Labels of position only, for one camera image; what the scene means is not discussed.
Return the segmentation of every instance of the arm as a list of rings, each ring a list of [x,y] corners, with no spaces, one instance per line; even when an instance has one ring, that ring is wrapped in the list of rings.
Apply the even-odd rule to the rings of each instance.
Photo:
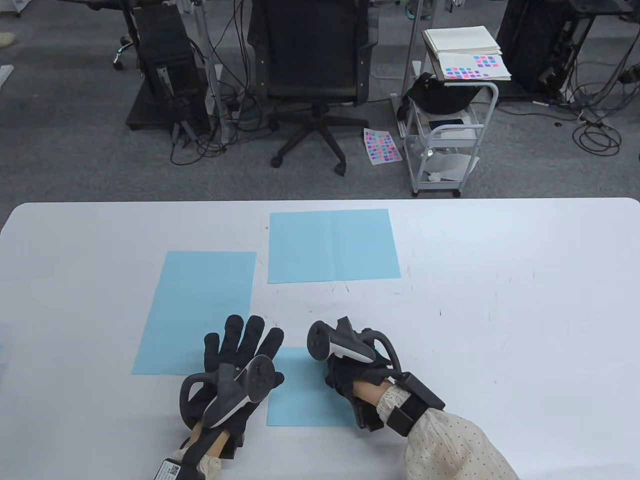
[[[409,393],[389,382],[371,385],[356,380],[353,393],[376,406],[383,422]],[[432,408],[413,426],[404,453],[408,480],[517,480],[518,476],[484,432],[457,415]]]
[[[191,431],[191,438],[187,444],[177,450],[171,455],[171,458],[175,461],[182,461],[182,457],[187,449],[200,438],[200,432],[202,432],[202,424],[198,422]],[[224,430],[222,434],[216,439],[210,446],[207,454],[202,457],[198,464],[198,471],[204,475],[205,480],[218,480],[220,478],[220,470],[222,469],[222,462],[220,461],[220,453],[229,439],[229,432]]]

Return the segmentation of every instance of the open notebook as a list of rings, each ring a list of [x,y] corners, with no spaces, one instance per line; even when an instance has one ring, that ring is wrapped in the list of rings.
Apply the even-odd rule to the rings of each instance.
[[[484,26],[432,28],[422,32],[424,41],[440,59],[443,52],[471,55],[500,55],[500,47]]]

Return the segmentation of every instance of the desk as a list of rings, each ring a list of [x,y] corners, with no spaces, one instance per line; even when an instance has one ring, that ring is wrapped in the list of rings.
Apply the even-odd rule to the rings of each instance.
[[[270,212],[368,208],[389,209],[402,279],[267,283]],[[22,205],[0,234],[0,477],[151,478],[187,435],[182,378],[131,375],[164,255],[251,250],[252,312],[285,346],[348,314],[524,479],[635,480],[639,238],[629,199]],[[268,428],[265,402],[223,479],[400,479],[403,444]]]

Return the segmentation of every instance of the hand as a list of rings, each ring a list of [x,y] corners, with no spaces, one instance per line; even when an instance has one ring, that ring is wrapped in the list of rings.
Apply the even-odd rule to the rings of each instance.
[[[375,350],[373,340],[365,343]],[[382,394],[391,386],[385,379],[397,373],[388,368],[392,363],[390,360],[380,355],[377,350],[375,352],[376,359],[369,364],[331,355],[327,359],[329,374],[324,379],[329,387],[351,403],[358,427],[370,431],[384,426],[376,411],[376,405]]]
[[[216,372],[220,364],[232,364],[237,371],[243,369],[249,361],[256,355],[266,355],[270,359],[276,355],[284,333],[279,328],[270,329],[264,342],[258,348],[262,332],[264,331],[264,320],[258,316],[249,318],[246,330],[244,331],[242,317],[231,315],[225,324],[225,336],[220,347],[220,336],[217,333],[209,333],[205,339],[204,368],[206,373]],[[273,388],[276,388],[284,381],[284,375],[276,372]],[[218,388],[211,383],[205,383],[203,387],[188,401],[186,406],[181,408],[180,413],[185,424],[193,429],[209,403],[218,394]],[[238,410],[222,426],[228,430],[233,438],[240,438],[244,433],[246,421],[258,407],[257,403],[250,403]]]

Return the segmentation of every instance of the colored paper sheet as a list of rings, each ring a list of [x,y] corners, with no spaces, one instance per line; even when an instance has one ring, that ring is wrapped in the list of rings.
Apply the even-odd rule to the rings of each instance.
[[[324,382],[326,362],[306,348],[281,348],[274,364],[284,383],[269,394],[267,425],[283,427],[355,426],[349,402]]]
[[[364,129],[364,145],[371,164],[400,162],[402,155],[388,131]]]
[[[269,283],[400,278],[389,213],[272,213]]]
[[[202,372],[204,337],[249,316],[255,252],[168,252],[133,374]]]

